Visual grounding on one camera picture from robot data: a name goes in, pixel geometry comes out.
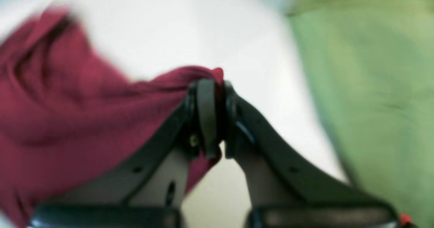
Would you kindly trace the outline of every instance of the black plastic arm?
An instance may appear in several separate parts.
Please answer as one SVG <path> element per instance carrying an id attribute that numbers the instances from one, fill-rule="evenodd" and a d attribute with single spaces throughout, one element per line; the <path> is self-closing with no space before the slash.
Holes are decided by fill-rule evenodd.
<path id="1" fill-rule="evenodd" d="M 181 227 L 189 164 L 199 153 L 196 88 L 131 157 L 37 206 L 29 227 Z"/>
<path id="2" fill-rule="evenodd" d="M 253 206 L 248 227 L 400 226 L 386 202 L 335 180 L 298 154 L 230 83 L 225 93 L 226 157 L 245 173 Z"/>

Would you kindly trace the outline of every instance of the white surface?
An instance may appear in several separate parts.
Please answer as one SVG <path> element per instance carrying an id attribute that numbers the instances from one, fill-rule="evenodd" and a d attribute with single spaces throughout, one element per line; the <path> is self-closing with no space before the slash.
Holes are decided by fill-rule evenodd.
<path id="1" fill-rule="evenodd" d="M 1 0 L 0 35 L 53 1 Z M 73 4 L 94 47 L 132 80 L 183 65 L 222 67 L 235 90 L 287 142 L 343 179 L 314 113 L 291 35 L 257 0 L 57 1 Z M 186 198 L 183 213 L 190 228 L 241 227 L 249 208 L 242 171 L 233 160 L 223 160 Z"/>

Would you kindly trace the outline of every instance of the hole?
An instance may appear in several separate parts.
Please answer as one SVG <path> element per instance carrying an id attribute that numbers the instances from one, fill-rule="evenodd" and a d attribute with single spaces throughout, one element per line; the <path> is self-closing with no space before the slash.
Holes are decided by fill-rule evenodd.
<path id="1" fill-rule="evenodd" d="M 142 170 L 142 167 L 141 167 L 141 166 L 135 167 L 135 168 L 133 169 L 133 173 L 134 173 L 134 174 L 140 173 L 141 170 Z"/>
<path id="2" fill-rule="evenodd" d="M 172 205 L 173 199 L 175 199 L 175 182 L 174 181 L 170 182 L 169 188 L 167 188 L 166 206 Z"/>
<path id="3" fill-rule="evenodd" d="M 298 173 L 299 170 L 296 167 L 290 167 L 290 172 L 295 174 Z"/>

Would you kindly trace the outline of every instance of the green cloth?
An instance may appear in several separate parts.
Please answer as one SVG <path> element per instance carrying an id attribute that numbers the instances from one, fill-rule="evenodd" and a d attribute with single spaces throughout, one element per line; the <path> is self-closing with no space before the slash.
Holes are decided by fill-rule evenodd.
<path id="1" fill-rule="evenodd" d="M 355 179 L 434 227 L 434 0 L 299 0 L 287 22 Z"/>

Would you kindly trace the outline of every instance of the red fabric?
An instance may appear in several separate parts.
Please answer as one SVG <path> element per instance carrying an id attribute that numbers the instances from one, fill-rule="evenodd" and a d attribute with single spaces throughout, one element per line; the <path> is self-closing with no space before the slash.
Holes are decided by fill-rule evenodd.
<path id="1" fill-rule="evenodd" d="M 223 71 L 189 66 L 129 83 L 64 7 L 29 19 L 0 46 L 0 208 L 25 227 L 37 203 L 133 154 L 201 78 L 221 83 Z M 187 188 L 216 162 L 195 160 Z"/>

